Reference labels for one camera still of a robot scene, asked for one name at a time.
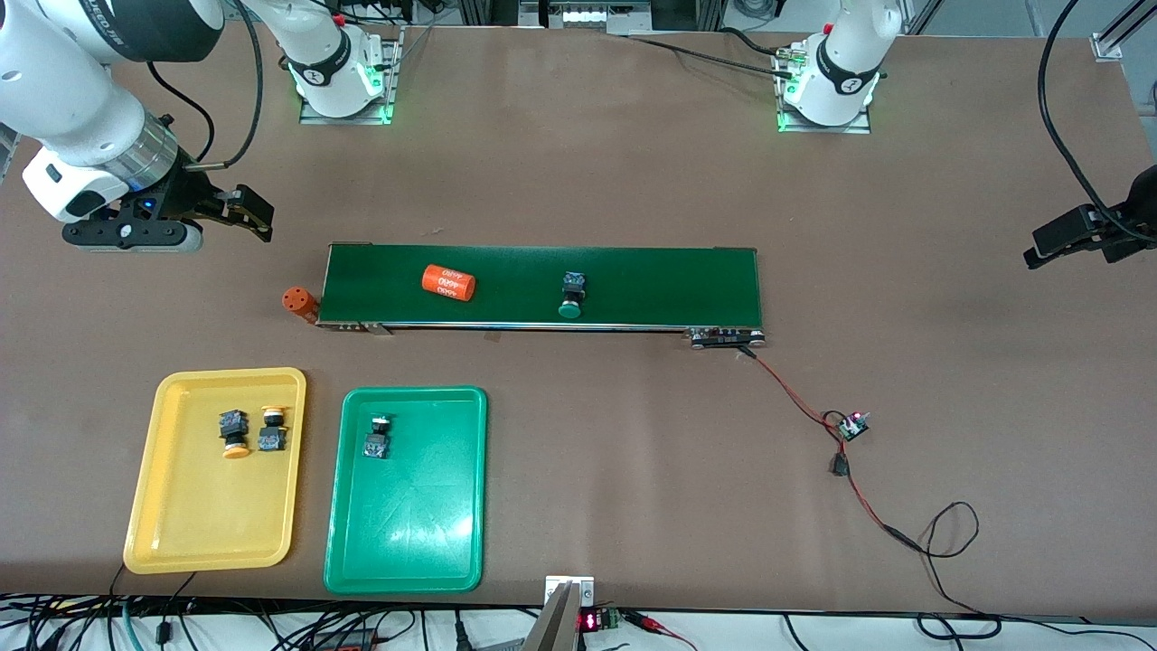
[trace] plastic tray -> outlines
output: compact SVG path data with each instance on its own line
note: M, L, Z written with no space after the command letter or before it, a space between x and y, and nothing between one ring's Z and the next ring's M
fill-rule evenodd
M385 459L362 454L374 415ZM486 394L477 387L360 389L341 410L325 554L337 594L466 592L482 576Z
M286 450L260 452L261 407L286 412ZM267 568L293 532L305 377L296 369L175 373L156 390L125 567L141 575ZM249 416L252 451L223 459L219 416Z

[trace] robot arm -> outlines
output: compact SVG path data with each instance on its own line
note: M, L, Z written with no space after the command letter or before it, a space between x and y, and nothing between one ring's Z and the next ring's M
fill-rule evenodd
M786 68L795 77L783 101L816 124L848 124L871 102L901 24L896 0L841 0L830 29L793 44Z
M379 37L339 28L312 3L246 5L285 49L317 112L345 117L382 94L370 82ZM270 241L272 206L244 185L222 192L202 170L186 169L193 161L167 124L105 69L201 60L222 27L219 0L0 0L0 121L42 142L22 176L65 222L66 241L93 250L197 250L199 219Z

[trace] yellow tray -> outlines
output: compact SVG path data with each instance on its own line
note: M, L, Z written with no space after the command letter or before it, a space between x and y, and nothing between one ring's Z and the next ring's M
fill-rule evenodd
M261 407L286 412L286 449L257 450ZM267 568L293 532L305 377L296 369L174 373L156 390L125 567L139 575ZM249 417L251 453L223 459L220 415Z

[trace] table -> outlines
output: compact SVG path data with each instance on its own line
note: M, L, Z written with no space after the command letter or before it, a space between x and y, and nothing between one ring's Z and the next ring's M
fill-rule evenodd
M261 34L261 127L214 178L277 206L271 244L209 223L196 254L84 254L17 176L0 188L0 590L106 590L165 376L288 365L310 383L293 549L190 594L326 597L342 397L470 384L492 405L485 574L455 599L537 604L543 577L570 572L646 607L948 608L827 473L823 431L735 353L333 334L279 304L290 284L320 289L330 241L731 245L760 252L764 358L817 408L872 413L849 454L880 516L915 535L950 501L975 505L974 547L938 564L953 595L1157 615L1157 257L1024 268L1031 230L1084 200L1037 114L1039 40L901 38L875 132L831 136L776 133L766 77L522 29L437 29L406 59L392 126L299 126ZM760 62L723 35L672 39ZM230 25L205 62L160 66L218 118L213 157L250 119L248 47ZM118 77L199 147L197 117L143 68ZM1051 93L1092 182L1123 198L1151 160L1118 66L1061 42Z

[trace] black cable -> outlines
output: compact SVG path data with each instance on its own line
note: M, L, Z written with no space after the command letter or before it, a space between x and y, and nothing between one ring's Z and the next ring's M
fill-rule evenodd
M396 632L396 634L393 634L393 635L388 635L388 636L383 637L383 638L382 638L382 643L383 643L383 644L384 644L384 643L386 643L386 642L392 642L392 641L395 641L395 639L397 639L397 638L401 637L403 635L406 635L406 634L407 634L407 632L410 631L410 629L414 628L414 624L417 624L417 623L418 623L418 615L414 615L414 612L413 612L413 611L406 611L406 612L407 612L407 613L410 613L410 623L408 623L408 624L406 624L406 628L404 628L404 629L399 630L398 632ZM385 614L383 614L383 615L382 615L382 619L384 620L384 619L385 619L385 615L389 615L389 614L390 614L390 613L385 613ZM375 636L377 635L377 629L378 629L378 627L381 627L381 626L382 626L382 620L378 620L378 621L377 621L377 627L374 627L374 635L375 635Z
M1128 637L1132 639L1136 639L1141 644L1144 644L1145 648L1149 649L1149 651L1157 651L1157 648L1154 648L1154 645L1149 644L1149 642L1143 637L1133 635L1132 632L1125 632L1123 630L1106 630L1106 629L1064 630L1062 628L1057 628L1052 624L1046 624L1045 622L1038 622L1036 620L1027 620L1024 617L1014 617L1012 615L1000 615L1000 617L1002 620L1007 620L1010 622L1024 622L1027 624L1037 624L1038 627L1045 627L1048 630L1055 630L1056 632L1062 632L1064 635L1117 635L1120 637Z
M758 72L761 74L769 74L772 76L779 76L781 79L791 79L791 73L787 71L776 71L772 68L761 68L759 66L740 64L739 61L732 61L730 59L713 57L710 54L703 54L702 52L695 52L694 50L687 50L686 47L679 47L678 45L671 45L670 43L659 43L658 40L650 40L647 38L636 38L631 36L624 36L622 38L626 38L627 40L633 40L635 43L646 43L648 45L654 45L656 47L663 47L664 50L670 50L672 52L678 52L680 54L687 54L688 57L695 57L699 59L703 59L705 61L712 61L724 66L731 66L734 68Z
M1056 126L1053 124L1053 116L1048 112L1048 98L1045 90L1045 80L1048 72L1048 58L1053 54L1053 45L1056 43L1056 36L1061 31L1061 25L1064 24L1069 14L1073 13L1073 8L1076 7L1079 1L1081 0L1069 0L1068 5L1064 6L1064 9L1061 10L1061 15L1056 19L1056 22L1053 23L1053 29L1049 30L1048 37L1045 39L1045 49L1040 53L1040 66L1037 68L1037 104L1040 108L1040 119L1044 120L1045 131L1048 132L1048 136L1053 140L1053 145L1056 146L1056 150L1061 153L1061 157L1063 157L1064 162L1068 163L1069 169L1073 171L1073 176L1076 177L1077 183L1079 183L1081 187L1083 187L1085 193L1089 194L1089 199L1092 200L1092 205L1097 208L1097 213L1101 217L1108 220L1110 223L1115 225L1122 232L1141 239L1142 242L1157 244L1157 238L1138 232L1125 223L1121 223L1121 220L1117 217L1113 210L1108 209L1108 206L1105 205L1100 194L1097 193L1092 183L1090 183L1089 178L1084 175L1084 171L1077 163L1076 157L1073 156L1073 151L1070 151L1068 146L1064 145L1064 141L1061 139L1061 134L1057 133Z
M205 146L201 147L201 153L197 154L196 160L197 162L200 162L202 158L205 158L205 154L209 153L209 149L213 147L213 139L216 136L216 125L213 123L213 116L211 116L209 112L205 110L205 106L198 104L197 102L193 101L192 97L185 95L176 87L174 87L171 83L165 81L164 77L161 76L161 73L157 72L156 65L153 64L153 61L148 61L146 66L148 67L149 74L153 75L153 79L157 82L157 84L161 86L161 88L164 88L174 96L176 96L178 99L189 104L190 108L201 113L201 117L205 118L205 126L208 130L208 134L205 136Z
M398 21L396 21L393 16L385 15L385 12L382 10L381 6L370 5L370 7L374 7L374 10L377 12L377 15L382 16L382 19L390 21L390 24L398 24Z
M808 649L808 645L804 644L802 639L799 639L799 634L797 634L795 631L795 627L791 626L791 616L788 615L787 613L783 613L783 623L788 624L788 632L791 634L791 641L796 643L796 646L799 648L799 651L811 651L810 649Z
M261 43L257 38L257 30L253 28L253 19L249 15L249 10L243 6L237 5L234 0L234 6L237 7L241 13L241 20L245 23L245 30L249 31L249 40L253 44L253 67L257 71L257 93L253 101L253 119L249 123L249 133L245 134L245 141L241 143L241 148L228 160L216 162L216 163L197 163L187 165L186 169L190 170L211 170L211 169L228 169L235 164L237 161L245 155L249 150L249 146L252 145L253 138L257 135L257 125L261 120L261 103L265 99L265 64L261 60Z
M397 24L392 19L386 19L390 22L389 23L384 23L381 20L375 19L373 16L359 16L358 14L352 14L352 13L346 12L344 9L336 9L333 7L330 7L325 2L322 2L322 0L309 0L309 1L312 2L314 5L317 5L318 7L324 7L325 10L330 12L331 15L332 14L338 14L338 15L345 16L347 19L352 19L354 23L362 23L362 22L364 22L364 23L370 23L370 24L375 24L375 23L376 24Z
M189 626L185 624L185 614L178 611L177 621L180 622L180 630L185 631L185 642L189 643L189 648L193 651L201 651L197 648L197 643L193 642L193 634L189 632Z
M265 64L261 60L261 43L257 39L257 30L253 29L253 19L249 16L249 10L245 7L239 7L241 20L245 22L245 30L249 31L249 39L253 44L253 68L257 72L257 97L253 101L253 119L249 123L249 133L245 135L245 141L241 143L241 148L237 153L233 155L229 160L224 162L226 167L231 167L245 155L249 150L249 146L253 142L253 136L257 135L257 124L261 119L261 101L265 98Z
M720 34L731 34L734 36L737 36L737 37L739 37L739 40L743 40L744 45L746 45L747 47L751 47L752 50L759 52L760 54L767 54L768 57L774 57L775 56L775 51L780 50L780 47L764 47L762 45L760 45L760 44L756 43L754 40L752 40L746 34L739 31L738 29L736 29L734 27L721 28L720 29Z
M193 580L193 577L196 577L196 576L197 576L197 572L190 572L189 574L189 578L185 579L185 583L180 584L180 587L178 587L177 591L172 593L172 597L169 598L169 601L165 602L164 609L161 611L161 623L159 624L157 629L167 628L165 624L169 623L169 609L172 608L172 602L176 601L177 597L179 597L180 593L184 592L186 587L189 587L189 584ZM165 642L168 642L168 641L165 641L162 637L161 638L161 644L160 644L161 651L164 651L164 644L165 644Z

